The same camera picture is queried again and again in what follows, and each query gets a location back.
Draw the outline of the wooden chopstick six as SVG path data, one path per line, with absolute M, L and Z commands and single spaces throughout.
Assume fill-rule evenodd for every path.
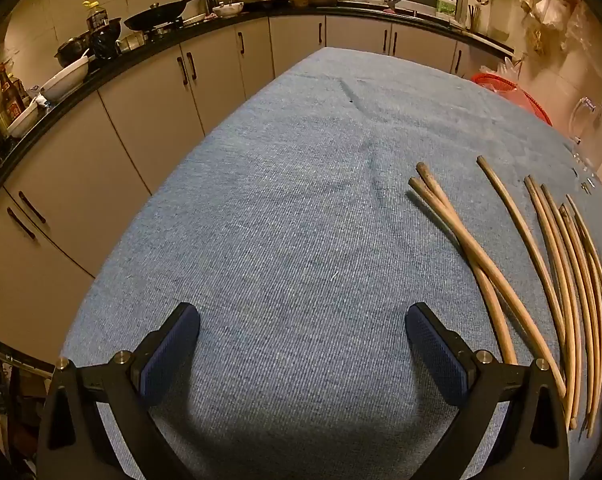
M 592 373 L 593 377 L 593 392 L 586 417 L 587 437 L 590 438 L 596 426 L 602 389 L 602 336 L 599 323 L 599 309 L 594 291 L 593 271 L 590 268 L 576 221 L 572 219 L 566 206 L 561 205 L 559 211 L 568 230 L 571 246 L 574 249 L 576 261 L 578 262 L 578 279 L 584 289 L 582 303 L 585 304 L 585 312 L 582 314 L 582 317 L 584 327 L 586 328 L 586 336 L 592 347 L 588 355 L 593 358 L 593 363 L 589 365 L 588 370 Z

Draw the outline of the wooden chopstick one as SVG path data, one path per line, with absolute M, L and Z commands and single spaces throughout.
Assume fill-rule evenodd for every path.
M 441 200 L 433 194 L 427 185 L 420 179 L 411 177 L 408 180 L 409 185 L 416 191 L 416 193 L 428 204 L 428 206 L 445 222 L 452 232 L 456 235 L 460 244 L 467 249 L 470 256 L 476 260 L 479 267 L 485 272 L 486 276 L 490 279 L 495 288 L 500 294 L 506 299 L 507 304 L 511 310 L 514 311 L 514 315 L 518 319 L 519 323 L 525 330 L 525 333 L 532 339 L 533 349 L 540 353 L 540 357 L 543 358 L 551 370 L 552 376 L 555 378 L 559 396 L 562 398 L 566 395 L 566 383 L 561 377 L 559 367 L 556 360 L 552 356 L 548 344 L 538 329 L 537 325 L 533 321 L 532 316 L 526 310 L 523 302 L 519 299 L 514 289 L 510 286 L 506 280 L 502 271 L 499 270 L 498 266 L 490 258 L 481 245 L 474 239 L 470 232 L 465 228 L 460 220 L 457 220 L 451 213 L 450 209 L 445 207 Z

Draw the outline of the yellow cap oil bottle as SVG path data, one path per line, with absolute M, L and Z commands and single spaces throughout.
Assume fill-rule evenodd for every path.
M 88 31 L 91 34 L 108 24 L 107 10 L 97 0 L 84 0 L 83 6 L 88 11 L 86 24 L 88 24 Z

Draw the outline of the lower kitchen cabinets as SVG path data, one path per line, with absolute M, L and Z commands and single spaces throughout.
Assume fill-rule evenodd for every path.
M 123 54 L 66 94 L 0 166 L 0 352 L 40 365 L 135 214 L 216 126 L 325 47 L 468 78 L 512 50 L 415 15 L 243 14 Z

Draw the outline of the wooden chopstick three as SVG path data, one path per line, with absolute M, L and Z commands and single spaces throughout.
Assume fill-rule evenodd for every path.
M 499 197 L 502 199 L 502 202 L 506 206 L 511 219 L 514 221 L 514 225 L 516 226 L 523 243 L 525 244 L 526 250 L 529 252 L 534 269 L 537 272 L 538 278 L 540 279 L 540 284 L 542 284 L 545 292 L 551 317 L 554 321 L 558 342 L 561 349 L 564 349 L 564 345 L 566 344 L 566 326 L 564 325 L 563 314 L 560 308 L 556 289 L 554 284 L 552 284 L 547 266 L 542 254 L 540 253 L 540 249 L 538 249 L 536 241 L 534 240 L 528 223 L 526 223 L 524 220 L 521 211 L 508 192 L 505 184 L 502 183 L 502 180 L 499 179 L 499 176 L 496 174 L 484 156 L 479 155 L 476 158 L 476 162 L 487 176 L 487 179 L 492 183 L 493 188 L 495 188 L 495 191 Z

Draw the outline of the white bowl on counter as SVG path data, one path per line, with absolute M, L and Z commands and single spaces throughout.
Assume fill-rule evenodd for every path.
M 52 103 L 59 102 L 66 94 L 76 90 L 88 76 L 88 63 L 90 57 L 88 52 L 72 62 L 62 70 L 48 79 L 40 89 L 41 96 Z

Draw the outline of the wooden chopstick two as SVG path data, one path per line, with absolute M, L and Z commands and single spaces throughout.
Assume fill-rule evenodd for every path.
M 433 174 L 431 174 L 428 166 L 424 162 L 418 162 L 416 165 L 416 171 L 418 172 L 419 177 L 423 179 L 423 182 L 425 182 L 425 185 L 427 185 L 429 190 L 438 197 L 438 200 L 447 209 L 449 214 L 455 218 L 457 223 L 459 223 L 460 218 L 458 217 L 458 214 L 456 214 L 456 210 L 454 209 L 450 200 L 447 198 L 447 195 L 443 191 L 443 188 L 441 188 L 441 185 L 438 184 L 438 181 L 435 180 L 435 177 L 433 177 Z M 478 284 L 481 295 L 485 302 L 487 313 L 490 315 L 490 320 L 493 325 L 493 330 L 495 332 L 500 354 L 502 355 L 502 360 L 506 364 L 517 364 L 518 361 L 516 351 L 514 351 L 514 344 L 512 343 L 510 337 L 506 316 L 502 310 L 502 306 L 500 305 L 497 292 L 490 279 L 483 272 L 481 266 L 479 266 L 479 263 L 477 263 L 476 259 L 470 254 L 466 244 L 462 242 L 460 238 L 458 238 L 458 242 L 466 254 L 469 266 L 474 274 L 474 278 L 476 279 L 476 284 Z

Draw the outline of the wooden chopstick five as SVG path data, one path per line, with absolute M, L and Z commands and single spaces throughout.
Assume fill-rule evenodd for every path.
M 578 279 L 578 262 L 576 261 L 574 249 L 571 246 L 570 237 L 568 234 L 568 230 L 566 229 L 566 225 L 563 222 L 563 218 L 561 217 L 559 208 L 561 205 L 558 205 L 552 197 L 549 188 L 543 184 L 540 189 L 544 192 L 545 197 L 548 200 L 549 206 L 551 208 L 552 213 L 555 215 L 555 219 L 558 222 L 560 234 L 563 238 L 564 248 L 566 248 L 566 258 L 568 258 L 569 263 L 569 275 L 571 280 L 571 285 L 573 286 L 573 317 L 574 317 L 574 326 L 576 330 L 576 336 L 580 340 L 581 349 L 578 350 L 578 354 L 581 358 L 582 363 L 582 371 L 580 373 L 580 383 L 585 382 L 585 410 L 583 415 L 583 420 L 586 422 L 587 410 L 589 408 L 589 402 L 592 400 L 592 388 L 593 388 L 593 377 L 592 373 L 588 370 L 590 364 L 593 363 L 593 358 L 588 355 L 588 352 L 592 350 L 590 346 L 590 342 L 588 341 L 588 337 L 586 336 L 586 328 L 584 327 L 582 314 L 585 312 L 585 304 L 582 303 L 582 299 L 584 298 L 584 289 L 580 280 Z M 578 419 L 581 415 L 581 404 L 578 401 L 578 414 L 576 415 L 576 419 Z

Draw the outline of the blue table cloth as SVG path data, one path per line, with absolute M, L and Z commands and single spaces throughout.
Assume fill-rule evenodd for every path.
M 418 162 L 556 344 L 543 287 L 478 157 L 531 229 L 526 176 L 572 197 L 602 247 L 602 189 L 582 191 L 556 130 L 441 70 L 319 50 L 151 196 L 62 354 L 103 363 L 187 301 L 198 344 L 152 414 L 196 478 L 406 479 L 455 416 L 409 347 L 407 308 L 422 301 L 471 348 L 497 347 L 452 234 L 409 186 Z

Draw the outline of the green detergent bottle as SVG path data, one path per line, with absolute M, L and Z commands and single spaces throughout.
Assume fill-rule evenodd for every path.
M 437 0 L 435 13 L 438 18 L 455 18 L 457 0 Z

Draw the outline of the red plastic basket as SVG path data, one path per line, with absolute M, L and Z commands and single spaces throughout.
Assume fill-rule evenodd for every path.
M 533 114 L 548 126 L 552 126 L 551 119 L 533 98 L 521 89 L 514 81 L 492 73 L 477 73 L 470 80 L 483 89 L 490 90 L 512 104 L 523 108 Z

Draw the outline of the clear glass pitcher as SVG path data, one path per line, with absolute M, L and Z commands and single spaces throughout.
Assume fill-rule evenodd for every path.
M 587 96 L 578 100 L 569 119 L 573 156 L 600 174 L 602 170 L 602 106 Z

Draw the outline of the black wok pan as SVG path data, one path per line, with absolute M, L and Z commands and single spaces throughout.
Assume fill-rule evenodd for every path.
M 193 0 L 177 0 L 151 6 L 149 9 L 132 15 L 123 21 L 124 26 L 133 32 L 148 32 L 159 25 L 175 22 Z

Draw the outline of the wooden chopstick four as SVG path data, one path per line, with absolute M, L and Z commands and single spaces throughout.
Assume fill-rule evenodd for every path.
M 544 192 L 532 176 L 526 176 L 524 182 L 537 211 L 538 221 L 540 221 L 540 228 L 548 251 L 548 259 L 554 271 L 555 296 L 563 320 L 563 336 L 560 338 L 560 342 L 564 372 L 566 373 L 566 378 L 564 378 L 566 395 L 563 398 L 564 411 L 566 412 L 566 429 L 572 430 L 576 427 L 578 401 L 581 394 L 580 373 L 582 363 L 578 354 L 578 350 L 581 349 L 580 340 L 576 336 L 574 326 L 573 286 L 569 275 L 569 263 L 558 222 L 551 211 Z

